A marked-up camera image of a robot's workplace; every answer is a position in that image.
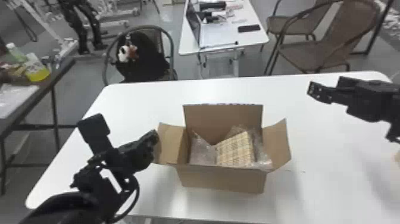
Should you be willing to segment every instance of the open cardboard box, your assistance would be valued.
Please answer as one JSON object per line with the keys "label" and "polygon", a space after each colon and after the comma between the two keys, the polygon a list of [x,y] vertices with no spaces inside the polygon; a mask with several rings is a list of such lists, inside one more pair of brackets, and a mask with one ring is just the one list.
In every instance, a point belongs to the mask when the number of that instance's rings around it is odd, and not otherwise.
{"label": "open cardboard box", "polygon": [[263,147],[271,157],[274,170],[291,158],[286,120],[261,128],[262,105],[184,105],[183,112],[186,127],[160,123],[160,143],[155,151],[155,163],[174,166],[185,187],[260,194],[264,192],[267,175],[267,172],[258,169],[189,164],[193,131],[214,145],[222,141],[234,125],[261,129]]}

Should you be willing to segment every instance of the backpack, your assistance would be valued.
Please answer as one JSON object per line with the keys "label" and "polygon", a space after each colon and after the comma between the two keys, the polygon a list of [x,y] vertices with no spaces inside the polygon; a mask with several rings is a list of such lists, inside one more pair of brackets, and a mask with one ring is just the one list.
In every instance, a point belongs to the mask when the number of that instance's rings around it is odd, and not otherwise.
{"label": "backpack", "polygon": [[[137,47],[137,59],[121,62],[118,58],[120,48],[132,44]],[[124,76],[124,83],[151,82],[162,78],[168,72],[170,65],[164,55],[157,50],[156,44],[143,32],[135,31],[118,40],[117,61],[115,67]]]}

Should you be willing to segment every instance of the stuffed panda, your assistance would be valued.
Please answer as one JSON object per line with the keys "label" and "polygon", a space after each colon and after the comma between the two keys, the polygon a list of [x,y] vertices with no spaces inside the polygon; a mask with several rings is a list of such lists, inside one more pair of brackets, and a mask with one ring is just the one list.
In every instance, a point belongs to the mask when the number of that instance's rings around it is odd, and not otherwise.
{"label": "stuffed panda", "polygon": [[139,58],[137,50],[138,48],[132,44],[123,45],[118,52],[118,59],[122,63],[127,63],[129,60],[135,61]]}

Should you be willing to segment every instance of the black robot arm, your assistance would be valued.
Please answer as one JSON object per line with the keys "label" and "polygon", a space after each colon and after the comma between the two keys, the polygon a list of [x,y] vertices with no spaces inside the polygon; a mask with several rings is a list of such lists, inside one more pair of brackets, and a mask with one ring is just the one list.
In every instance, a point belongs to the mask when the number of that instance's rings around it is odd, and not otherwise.
{"label": "black robot arm", "polygon": [[[36,223],[115,223],[128,214],[139,198],[140,188],[134,174],[153,161],[158,134],[151,130],[137,141],[113,148],[107,135],[110,130],[101,114],[78,122],[83,139],[94,156],[74,175],[71,188],[78,192],[55,195],[30,213],[21,224]],[[121,191],[117,192],[102,169],[111,171]],[[120,207],[135,192],[135,199],[121,215]]]}
{"label": "black robot arm", "polygon": [[326,104],[347,105],[348,114],[367,122],[389,122],[386,138],[400,143],[400,85],[341,76],[335,88],[310,82],[307,94]]}

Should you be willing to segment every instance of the white table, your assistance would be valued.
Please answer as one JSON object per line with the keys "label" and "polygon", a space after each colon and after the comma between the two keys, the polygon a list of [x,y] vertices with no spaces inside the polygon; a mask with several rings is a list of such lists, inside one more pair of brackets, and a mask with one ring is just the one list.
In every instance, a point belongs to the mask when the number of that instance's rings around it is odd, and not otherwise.
{"label": "white table", "polygon": [[[243,8],[239,10],[235,10],[235,16],[227,19],[227,22],[224,26],[232,27],[232,32],[230,33],[207,33],[207,36],[215,36],[215,39],[220,40],[224,38],[224,36],[229,40],[227,43],[231,43],[232,39],[238,41],[238,45],[225,45],[218,46],[213,48],[205,48],[200,50],[200,47],[193,35],[193,31],[190,28],[189,22],[186,19],[186,9],[188,8],[188,0],[186,0],[185,10],[183,12],[183,21],[182,21],[182,31],[180,35],[179,42],[179,55],[193,55],[196,54],[198,56],[198,72],[200,79],[203,78],[203,63],[207,62],[206,57],[213,57],[213,55],[226,55],[233,54],[233,75],[235,77],[239,77],[239,54],[241,50],[249,46],[255,45],[263,45],[268,43],[269,38],[261,24],[257,14],[254,11],[253,6],[250,3],[250,0],[235,0],[234,2],[227,2],[230,4],[242,4]],[[243,23],[232,23],[232,21],[237,21],[240,19],[246,19],[246,22]],[[239,33],[239,26],[247,26],[258,24],[261,30]]]}
{"label": "white table", "polygon": [[[389,124],[364,122],[347,115],[344,106],[323,104],[306,95],[310,80],[335,86],[341,75],[388,80],[381,73],[362,71],[117,84],[100,93],[85,117],[102,113],[114,146],[137,139],[159,122],[184,125],[182,104],[263,104],[264,126],[287,118],[292,160],[267,175],[265,193],[184,188],[173,168],[152,164],[136,174],[142,192],[132,216],[399,224],[400,168],[393,161],[399,145],[385,139]],[[26,206],[34,209],[54,194],[71,191],[73,174],[91,155],[75,130],[29,194]]]}

